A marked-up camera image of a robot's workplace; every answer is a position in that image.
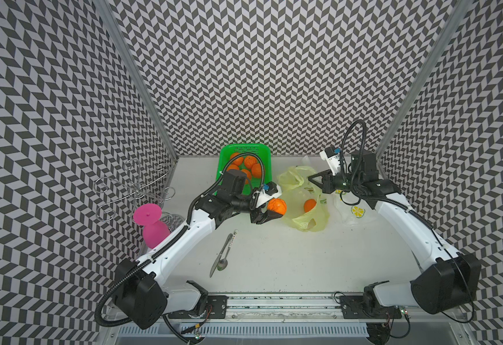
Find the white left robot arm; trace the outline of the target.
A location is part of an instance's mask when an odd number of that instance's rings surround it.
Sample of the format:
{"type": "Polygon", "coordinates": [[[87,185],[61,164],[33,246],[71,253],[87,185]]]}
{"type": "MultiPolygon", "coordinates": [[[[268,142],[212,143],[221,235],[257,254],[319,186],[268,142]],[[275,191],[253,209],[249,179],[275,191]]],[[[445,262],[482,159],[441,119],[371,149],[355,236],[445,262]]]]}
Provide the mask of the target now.
{"type": "Polygon", "coordinates": [[[268,208],[281,196],[282,188],[274,182],[261,183],[245,195],[246,178],[245,173],[237,170],[223,173],[193,200],[187,220],[162,244],[137,260],[122,261],[116,268],[115,282],[96,306],[96,323],[115,327],[133,322],[140,329],[148,329],[163,316],[179,311],[201,317],[208,292],[192,280],[168,285],[174,269],[197,244],[235,215],[247,213],[253,224],[283,216],[268,208]]]}

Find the yellow-green plastic bag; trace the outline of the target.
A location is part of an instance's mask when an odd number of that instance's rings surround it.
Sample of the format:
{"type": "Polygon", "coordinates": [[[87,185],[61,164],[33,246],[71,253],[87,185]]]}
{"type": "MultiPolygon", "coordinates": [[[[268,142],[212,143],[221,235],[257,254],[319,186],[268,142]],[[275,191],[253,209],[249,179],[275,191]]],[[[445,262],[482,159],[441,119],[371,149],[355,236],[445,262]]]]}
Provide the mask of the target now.
{"type": "Polygon", "coordinates": [[[293,166],[278,176],[278,185],[282,188],[287,212],[283,222],[290,228],[301,232],[319,232],[325,230],[329,221],[329,210],[325,195],[308,182],[309,175],[317,171],[310,166],[293,166]],[[309,199],[317,201],[316,207],[305,213],[304,203],[309,199]]]}

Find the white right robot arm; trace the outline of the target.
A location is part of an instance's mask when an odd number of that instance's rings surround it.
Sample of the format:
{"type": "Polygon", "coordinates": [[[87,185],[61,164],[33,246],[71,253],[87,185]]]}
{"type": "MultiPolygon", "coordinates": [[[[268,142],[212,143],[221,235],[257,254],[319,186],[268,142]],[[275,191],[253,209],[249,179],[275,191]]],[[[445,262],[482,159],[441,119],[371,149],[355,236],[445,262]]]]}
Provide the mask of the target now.
{"type": "Polygon", "coordinates": [[[473,306],[481,261],[461,252],[438,235],[409,204],[400,188],[381,178],[373,152],[359,150],[346,162],[340,149],[328,147],[320,158],[329,168],[308,180],[324,194],[352,193],[390,223],[410,248],[420,274],[403,282],[384,281],[365,287],[362,307],[368,316],[396,306],[420,307],[434,315],[473,306]]]}

